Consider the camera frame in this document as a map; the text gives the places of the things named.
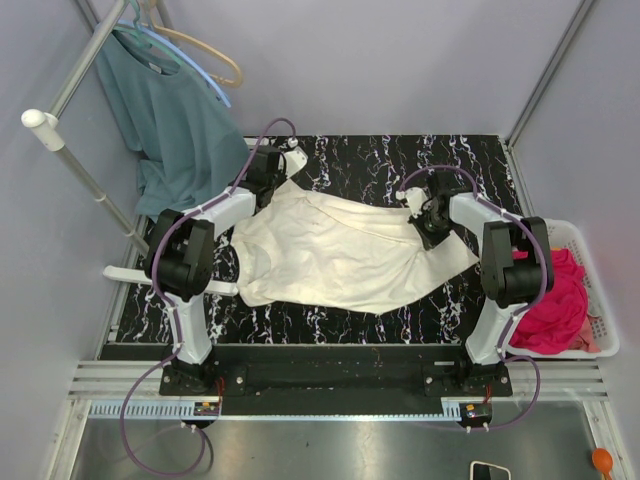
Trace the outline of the white t shirt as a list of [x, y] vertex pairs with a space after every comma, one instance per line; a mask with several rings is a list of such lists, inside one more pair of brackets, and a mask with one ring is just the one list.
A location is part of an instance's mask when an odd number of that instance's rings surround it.
[[245, 304], [272, 302], [383, 314], [427, 296], [473, 267], [456, 234], [424, 248], [405, 208], [382, 208], [285, 182], [239, 222], [231, 245]]

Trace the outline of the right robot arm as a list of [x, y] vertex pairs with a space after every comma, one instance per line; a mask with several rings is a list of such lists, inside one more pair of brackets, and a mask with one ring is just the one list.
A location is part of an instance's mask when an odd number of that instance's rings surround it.
[[425, 188], [403, 181], [396, 193], [410, 210], [408, 222], [427, 250], [443, 244], [457, 226], [472, 233], [485, 295], [476, 326], [452, 363], [424, 368], [425, 392], [508, 396], [507, 343], [524, 314], [554, 284], [547, 225], [540, 217], [521, 217], [494, 205], [474, 181], [463, 187], [459, 178], [470, 175], [458, 167], [436, 165], [424, 172]]

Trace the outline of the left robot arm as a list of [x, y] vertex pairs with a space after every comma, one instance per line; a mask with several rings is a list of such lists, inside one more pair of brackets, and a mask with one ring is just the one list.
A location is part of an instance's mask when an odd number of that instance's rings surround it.
[[164, 304], [173, 339], [171, 353], [161, 361], [168, 378], [161, 394], [203, 396], [214, 388], [215, 354], [204, 312], [214, 244], [220, 234], [266, 207], [286, 179], [284, 154], [256, 145], [249, 164], [221, 194], [186, 212], [166, 209], [159, 215], [144, 273]]

